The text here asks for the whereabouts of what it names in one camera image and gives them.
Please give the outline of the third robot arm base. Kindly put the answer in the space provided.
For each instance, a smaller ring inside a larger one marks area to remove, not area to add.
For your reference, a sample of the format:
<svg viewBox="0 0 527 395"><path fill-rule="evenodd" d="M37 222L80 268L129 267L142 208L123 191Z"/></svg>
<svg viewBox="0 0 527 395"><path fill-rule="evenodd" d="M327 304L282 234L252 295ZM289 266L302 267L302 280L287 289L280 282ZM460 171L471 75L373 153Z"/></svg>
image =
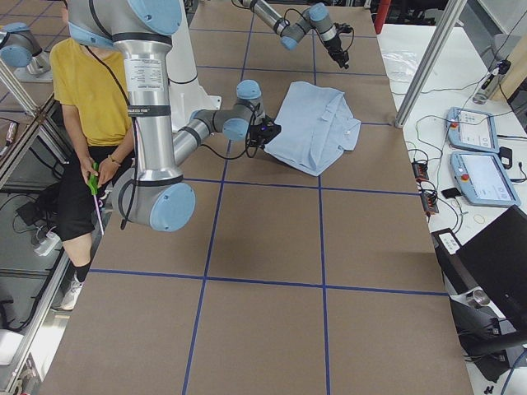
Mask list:
<svg viewBox="0 0 527 395"><path fill-rule="evenodd" d="M14 74L19 81L48 83L53 80L49 54L25 23L14 22L1 27L1 60L15 68Z"/></svg>

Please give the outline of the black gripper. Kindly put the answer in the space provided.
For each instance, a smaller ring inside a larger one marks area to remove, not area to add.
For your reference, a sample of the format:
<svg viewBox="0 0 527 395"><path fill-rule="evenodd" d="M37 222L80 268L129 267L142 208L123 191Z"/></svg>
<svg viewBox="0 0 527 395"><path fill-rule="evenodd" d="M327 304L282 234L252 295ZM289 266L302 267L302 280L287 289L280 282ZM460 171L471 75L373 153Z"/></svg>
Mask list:
<svg viewBox="0 0 527 395"><path fill-rule="evenodd" d="M349 56L347 52L343 50L342 41L338 35L335 35L331 39L324 39L323 45L331 59L333 59L340 68L349 68Z"/></svg>
<svg viewBox="0 0 527 395"><path fill-rule="evenodd" d="M275 123L273 118L265 116L259 123L249 127L249 147L264 148L280 132L282 126Z"/></svg>

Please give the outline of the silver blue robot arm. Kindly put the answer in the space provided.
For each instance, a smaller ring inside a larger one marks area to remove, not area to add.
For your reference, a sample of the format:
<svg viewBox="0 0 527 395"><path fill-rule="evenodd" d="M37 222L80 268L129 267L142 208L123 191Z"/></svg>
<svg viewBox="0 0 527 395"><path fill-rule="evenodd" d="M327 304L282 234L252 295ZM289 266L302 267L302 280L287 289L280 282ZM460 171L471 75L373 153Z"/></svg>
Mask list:
<svg viewBox="0 0 527 395"><path fill-rule="evenodd" d="M184 21L178 1L71 1L71 36L79 44L116 49L124 57L135 166L113 187L112 206L125 222L172 232L187 224L196 198L179 168L211 133L262 148L281 128L266 115L259 84L244 80L228 110L201 109L174 130L167 54Z"/></svg>
<svg viewBox="0 0 527 395"><path fill-rule="evenodd" d="M282 16L266 1L232 1L231 3L235 7L253 12L280 37L282 46L287 50L295 49L305 36L314 31L331 59L340 68L349 68L348 49L343 48L340 35L354 35L354 30L349 24L333 22L324 3L316 3L302 12L292 8L287 9L287 12L293 11L299 15L294 22L288 20L286 15Z"/></svg>

